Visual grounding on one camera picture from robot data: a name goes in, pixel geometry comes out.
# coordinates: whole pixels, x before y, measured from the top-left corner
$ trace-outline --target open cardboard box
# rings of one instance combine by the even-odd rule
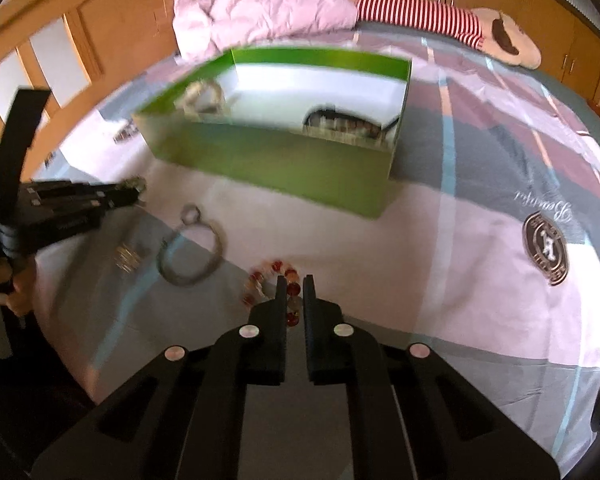
[[[410,60],[354,50],[235,49],[178,81],[134,120],[161,160],[376,218],[388,199],[410,76]],[[199,80],[222,87],[221,114],[192,118],[176,108]],[[304,128],[306,114],[326,105],[379,124],[400,118],[383,142]]]

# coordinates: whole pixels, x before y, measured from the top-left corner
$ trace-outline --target bed sheet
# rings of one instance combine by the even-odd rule
[[[363,219],[167,164],[141,137],[114,144],[120,121],[187,70],[166,60],[87,117],[41,174],[148,181],[145,209],[116,212],[101,231],[39,255],[45,334],[101,401],[167,346],[202,348],[244,322],[248,270],[282,258],[382,343],[431,345],[566,474],[594,438],[600,387],[600,149],[587,127],[541,82],[459,44],[365,30],[280,43],[413,59],[384,214]],[[218,272],[179,289],[161,280],[154,256],[189,202],[227,246]],[[522,245],[536,210],[567,240],[571,268],[559,286]],[[210,240],[187,236],[178,260],[194,266]],[[143,257],[133,274],[116,267],[122,243]],[[262,462],[268,478],[350,476],[346,394],[309,385],[302,346],[299,326],[289,332],[282,397],[250,388],[241,478],[263,478]]]

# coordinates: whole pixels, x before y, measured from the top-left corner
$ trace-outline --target headboard panel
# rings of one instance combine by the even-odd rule
[[[49,122],[27,156],[25,180],[93,107],[177,49],[173,0],[36,0],[0,28],[0,62],[15,50],[31,85],[48,87],[29,38],[59,18],[89,85],[64,107],[50,99]],[[0,116],[0,134],[3,127]]]

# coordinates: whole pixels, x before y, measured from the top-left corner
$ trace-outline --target silver screw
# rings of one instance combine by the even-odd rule
[[[255,325],[245,325],[240,327],[240,335],[245,339],[256,337],[260,333],[260,329]]]
[[[179,361],[184,357],[187,351],[182,346],[170,346],[164,351],[167,361]]]
[[[347,323],[340,323],[333,327],[333,333],[339,337],[349,337],[353,334],[353,327]]]
[[[409,347],[409,353],[418,359],[424,359],[425,357],[429,357],[431,354],[431,348],[423,343],[416,343],[415,345],[411,345]]]

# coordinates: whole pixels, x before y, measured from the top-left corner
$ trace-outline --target dark clothing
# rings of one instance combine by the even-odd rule
[[[15,334],[14,355],[0,360],[0,439],[23,468],[94,406],[40,331],[33,314]]]

